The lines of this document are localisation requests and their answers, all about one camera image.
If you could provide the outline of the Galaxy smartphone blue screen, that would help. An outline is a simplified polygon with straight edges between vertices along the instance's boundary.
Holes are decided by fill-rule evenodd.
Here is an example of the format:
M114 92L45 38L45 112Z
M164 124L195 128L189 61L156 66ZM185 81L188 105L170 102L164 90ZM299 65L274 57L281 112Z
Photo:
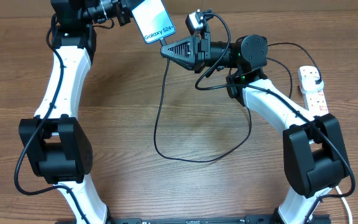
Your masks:
M145 0L132 10L132 15L146 44L173 35L175 26L162 0Z

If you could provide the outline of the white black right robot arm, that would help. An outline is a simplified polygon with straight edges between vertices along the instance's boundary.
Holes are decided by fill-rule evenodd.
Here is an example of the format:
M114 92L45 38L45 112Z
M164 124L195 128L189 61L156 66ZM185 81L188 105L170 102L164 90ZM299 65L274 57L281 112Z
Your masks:
M339 121L332 114L304 109L281 93L263 72L268 43L260 35L236 42L213 42L191 35L162 46L161 54L194 72L204 67L231 68L224 85L229 96L269 122L283 139L283 163L290 188L271 215L246 215L247 223L329 223L317 206L332 189L354 174Z

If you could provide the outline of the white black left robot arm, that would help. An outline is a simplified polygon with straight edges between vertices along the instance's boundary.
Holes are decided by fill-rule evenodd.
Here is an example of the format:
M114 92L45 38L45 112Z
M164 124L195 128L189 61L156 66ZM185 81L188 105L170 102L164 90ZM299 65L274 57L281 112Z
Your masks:
M75 223L112 223L90 176L93 150L78 122L85 77L93 64L97 27L117 20L130 23L141 4L132 0L52 1L55 11L46 43L53 51L53 68L33 118L22 119L24 145L14 185L24 195L59 190L75 215Z

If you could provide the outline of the white charger plug adapter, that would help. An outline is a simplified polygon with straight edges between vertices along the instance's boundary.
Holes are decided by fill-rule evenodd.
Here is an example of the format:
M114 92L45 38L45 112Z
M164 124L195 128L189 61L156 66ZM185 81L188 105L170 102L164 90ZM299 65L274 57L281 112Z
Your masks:
M302 94L309 94L323 90L324 82L320 81L318 77L301 77L300 91Z

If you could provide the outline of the white power strip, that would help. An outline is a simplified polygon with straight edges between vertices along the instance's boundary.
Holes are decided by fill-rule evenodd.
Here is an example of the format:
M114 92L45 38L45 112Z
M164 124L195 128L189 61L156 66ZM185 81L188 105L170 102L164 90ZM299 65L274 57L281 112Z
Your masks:
M319 73L316 67L302 66L298 69L298 79L301 77L318 77ZM309 94L302 94L305 108L314 115L323 116L329 113L324 91L318 91Z

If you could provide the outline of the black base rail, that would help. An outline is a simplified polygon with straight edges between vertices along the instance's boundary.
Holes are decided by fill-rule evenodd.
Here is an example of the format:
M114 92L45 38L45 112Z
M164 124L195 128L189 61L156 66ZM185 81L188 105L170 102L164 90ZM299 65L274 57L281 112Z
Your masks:
M142 220L140 218L113 218L112 224L268 224L273 223L272 215L246 215L245 217L221 218L169 218Z

